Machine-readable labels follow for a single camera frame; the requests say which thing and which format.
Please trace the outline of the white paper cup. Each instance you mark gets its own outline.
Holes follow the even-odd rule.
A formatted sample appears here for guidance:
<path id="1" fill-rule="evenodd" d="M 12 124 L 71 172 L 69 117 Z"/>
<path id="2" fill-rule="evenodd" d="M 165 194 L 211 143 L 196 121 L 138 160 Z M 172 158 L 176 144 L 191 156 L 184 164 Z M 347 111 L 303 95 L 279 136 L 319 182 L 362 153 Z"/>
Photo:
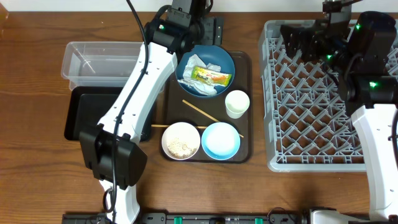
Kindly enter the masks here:
<path id="1" fill-rule="evenodd" d="M 226 113 L 232 119 L 238 119 L 248 110 L 250 99 L 241 90 L 229 92 L 225 98 Z"/>

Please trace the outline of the blue round plate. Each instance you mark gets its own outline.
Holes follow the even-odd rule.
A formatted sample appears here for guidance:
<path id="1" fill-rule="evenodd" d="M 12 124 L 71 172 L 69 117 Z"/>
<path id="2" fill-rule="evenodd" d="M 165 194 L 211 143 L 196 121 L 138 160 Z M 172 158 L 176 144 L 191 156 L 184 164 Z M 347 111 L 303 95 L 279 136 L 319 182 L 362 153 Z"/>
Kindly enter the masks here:
<path id="1" fill-rule="evenodd" d="M 221 94 L 223 91 L 228 89 L 228 87 L 232 84 L 235 76 L 235 66 L 232 57 L 227 51 L 222 49 L 221 47 L 215 45 L 197 45 L 193 48 L 192 51 L 185 53 L 176 69 L 175 76 L 177 81 L 183 78 L 183 70 L 188 62 L 188 59 L 197 54 L 203 62 L 207 65 L 208 63 L 212 63 L 213 65 L 219 65 L 221 67 L 221 73 L 232 74 L 232 78 L 229 81 L 228 86 L 215 85 L 215 89 L 217 91 L 216 95 Z M 205 96 L 199 94 L 195 89 L 189 88 L 188 85 L 179 83 L 180 86 L 186 90 L 187 92 L 198 96 L 198 97 L 214 97 L 214 96 Z"/>

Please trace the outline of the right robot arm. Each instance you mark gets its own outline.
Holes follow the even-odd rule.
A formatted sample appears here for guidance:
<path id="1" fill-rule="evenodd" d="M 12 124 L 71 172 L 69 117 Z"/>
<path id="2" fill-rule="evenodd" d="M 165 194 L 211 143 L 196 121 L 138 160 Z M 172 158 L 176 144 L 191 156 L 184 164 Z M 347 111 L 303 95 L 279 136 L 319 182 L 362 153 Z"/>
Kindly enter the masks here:
<path id="1" fill-rule="evenodd" d="M 325 1 L 311 27 L 283 24 L 289 56 L 320 60 L 338 73 L 338 94 L 357 132 L 368 177 L 369 223 L 397 222 L 397 78 L 386 65 L 397 37 L 396 20 L 362 12 L 353 27 L 351 1 Z"/>

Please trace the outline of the white paper napkin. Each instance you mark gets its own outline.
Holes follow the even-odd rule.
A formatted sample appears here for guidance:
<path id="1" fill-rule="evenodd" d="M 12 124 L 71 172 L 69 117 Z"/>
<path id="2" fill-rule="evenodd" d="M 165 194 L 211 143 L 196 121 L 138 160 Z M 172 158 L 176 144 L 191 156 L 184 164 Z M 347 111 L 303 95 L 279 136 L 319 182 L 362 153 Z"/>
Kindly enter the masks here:
<path id="1" fill-rule="evenodd" d="M 198 81 L 192 78 L 193 69 L 196 67 L 204 67 L 210 69 L 215 72 L 220 72 L 221 67 L 219 65 L 213 65 L 212 63 L 208 63 L 207 65 L 203 62 L 203 60 L 197 55 L 192 55 L 183 70 L 183 78 L 178 82 L 182 84 L 188 85 L 189 88 L 195 89 L 199 94 L 205 96 L 214 96 L 217 94 L 215 86 L 213 84 L 206 84 L 201 81 Z"/>

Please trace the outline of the green yellow snack wrapper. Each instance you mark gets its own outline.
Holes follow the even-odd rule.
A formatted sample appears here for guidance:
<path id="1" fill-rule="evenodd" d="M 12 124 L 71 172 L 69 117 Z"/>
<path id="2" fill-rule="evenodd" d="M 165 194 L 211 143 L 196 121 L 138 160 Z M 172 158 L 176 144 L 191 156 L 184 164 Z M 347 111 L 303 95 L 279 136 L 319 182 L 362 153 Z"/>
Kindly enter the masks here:
<path id="1" fill-rule="evenodd" d="M 207 68 L 195 66 L 191 78 L 208 85 L 228 86 L 232 74 L 216 72 Z"/>

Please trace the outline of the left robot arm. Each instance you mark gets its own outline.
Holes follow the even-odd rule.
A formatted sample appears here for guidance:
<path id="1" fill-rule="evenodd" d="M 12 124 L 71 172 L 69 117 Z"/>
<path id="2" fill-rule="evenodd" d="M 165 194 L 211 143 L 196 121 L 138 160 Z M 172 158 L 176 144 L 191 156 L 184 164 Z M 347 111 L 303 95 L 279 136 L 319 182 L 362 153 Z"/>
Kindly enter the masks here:
<path id="1" fill-rule="evenodd" d="M 173 1 L 147 24 L 133 12 L 143 40 L 137 63 L 97 125 L 79 133 L 85 166 L 104 188 L 103 222 L 134 223 L 138 217 L 136 184 L 147 163 L 139 148 L 144 123 L 178 58 L 203 42 L 213 5 L 213 1 Z"/>

